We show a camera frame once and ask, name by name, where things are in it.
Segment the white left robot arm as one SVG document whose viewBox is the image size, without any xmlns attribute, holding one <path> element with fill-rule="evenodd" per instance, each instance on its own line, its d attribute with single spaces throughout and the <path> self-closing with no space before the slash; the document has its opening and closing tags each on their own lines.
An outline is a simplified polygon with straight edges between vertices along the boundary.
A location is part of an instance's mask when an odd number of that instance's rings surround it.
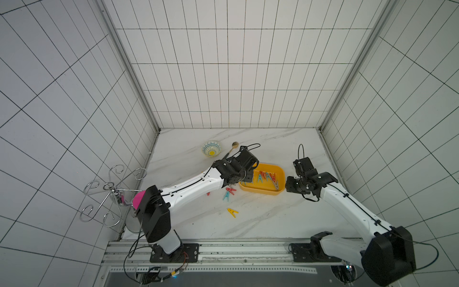
<svg viewBox="0 0 459 287">
<path fill-rule="evenodd" d="M 250 181 L 259 165 L 251 150 L 258 147 L 258 143 L 241 146 L 233 156 L 225 155 L 180 184 L 163 189 L 153 185 L 138 192 L 132 203 L 147 242 L 159 245 L 167 255 L 182 250 L 182 240 L 172 228 L 175 213 L 209 192 Z"/>
</svg>

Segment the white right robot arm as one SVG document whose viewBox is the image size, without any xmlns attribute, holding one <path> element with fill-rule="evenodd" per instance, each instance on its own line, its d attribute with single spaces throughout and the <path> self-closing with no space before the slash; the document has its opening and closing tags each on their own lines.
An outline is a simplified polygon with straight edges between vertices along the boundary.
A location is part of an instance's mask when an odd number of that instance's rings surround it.
<svg viewBox="0 0 459 287">
<path fill-rule="evenodd" d="M 385 287 L 417 270 L 411 233 L 393 227 L 356 200 L 328 172 L 318 173 L 308 157 L 293 162 L 296 177 L 288 177 L 285 188 L 302 196 L 312 194 L 337 210 L 359 233 L 345 239 L 332 232 L 310 238 L 306 253 L 314 262 L 341 259 L 363 269 L 369 278 Z"/>
</svg>

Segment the yellow plastic storage box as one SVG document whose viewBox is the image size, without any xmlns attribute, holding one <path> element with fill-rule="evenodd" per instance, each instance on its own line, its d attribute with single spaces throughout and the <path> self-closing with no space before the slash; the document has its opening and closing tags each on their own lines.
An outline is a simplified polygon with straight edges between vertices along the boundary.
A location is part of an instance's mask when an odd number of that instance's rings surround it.
<svg viewBox="0 0 459 287">
<path fill-rule="evenodd" d="M 275 190 L 273 181 L 265 178 L 265 172 L 276 174 L 277 181 L 279 183 L 279 190 Z M 257 177 L 259 174 L 262 176 L 262 182 L 257 182 Z M 253 171 L 253 175 L 251 178 L 249 178 L 249 182 L 240 182 L 239 187 L 243 191 L 251 193 L 277 196 L 285 190 L 285 184 L 285 173 L 280 166 L 260 163 L 258 167 Z"/>
</svg>

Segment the blue yellow patterned bowl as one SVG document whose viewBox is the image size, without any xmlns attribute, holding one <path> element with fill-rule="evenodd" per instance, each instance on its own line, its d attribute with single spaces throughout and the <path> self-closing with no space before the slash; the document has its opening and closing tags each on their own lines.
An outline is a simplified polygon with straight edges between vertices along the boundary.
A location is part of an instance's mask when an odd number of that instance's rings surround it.
<svg viewBox="0 0 459 287">
<path fill-rule="evenodd" d="M 207 141 L 202 146 L 202 153 L 206 157 L 216 157 L 221 153 L 221 151 L 221 144 L 215 140 Z"/>
</svg>

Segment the yellow clothespin bottom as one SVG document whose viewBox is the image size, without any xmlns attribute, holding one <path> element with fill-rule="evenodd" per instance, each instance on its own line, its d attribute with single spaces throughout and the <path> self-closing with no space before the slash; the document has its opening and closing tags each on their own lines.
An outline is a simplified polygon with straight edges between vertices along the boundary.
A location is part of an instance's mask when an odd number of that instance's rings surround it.
<svg viewBox="0 0 459 287">
<path fill-rule="evenodd" d="M 236 215 L 239 213 L 238 211 L 228 208 L 227 211 L 231 214 L 233 218 L 236 218 Z"/>
</svg>

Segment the pink cup on rack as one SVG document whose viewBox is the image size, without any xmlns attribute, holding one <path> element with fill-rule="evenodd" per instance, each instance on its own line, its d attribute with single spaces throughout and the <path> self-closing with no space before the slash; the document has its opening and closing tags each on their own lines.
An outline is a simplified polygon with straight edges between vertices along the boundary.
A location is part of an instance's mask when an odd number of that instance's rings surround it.
<svg viewBox="0 0 459 287">
<path fill-rule="evenodd" d="M 135 195 L 135 197 L 133 198 L 133 200 L 132 200 L 132 206 L 133 206 L 133 208 L 134 208 L 135 210 L 138 210 L 138 209 L 139 209 L 139 206 L 140 206 L 140 204 L 141 204 L 141 201 L 142 201 L 144 195 L 145 195 L 145 191 L 140 191 L 140 192 L 138 192 L 138 193 Z"/>
</svg>

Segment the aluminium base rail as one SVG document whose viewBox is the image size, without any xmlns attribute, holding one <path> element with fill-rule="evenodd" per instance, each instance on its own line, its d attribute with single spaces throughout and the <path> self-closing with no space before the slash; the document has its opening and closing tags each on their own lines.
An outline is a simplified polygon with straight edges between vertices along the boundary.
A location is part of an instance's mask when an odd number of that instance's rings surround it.
<svg viewBox="0 0 459 287">
<path fill-rule="evenodd" d="M 341 255 L 312 254 L 308 239 L 200 239 L 184 240 L 171 255 L 145 239 L 108 244 L 102 267 L 107 271 L 163 273 L 183 268 L 184 272 L 292 271 L 315 274 L 319 266 L 358 264 Z"/>
</svg>

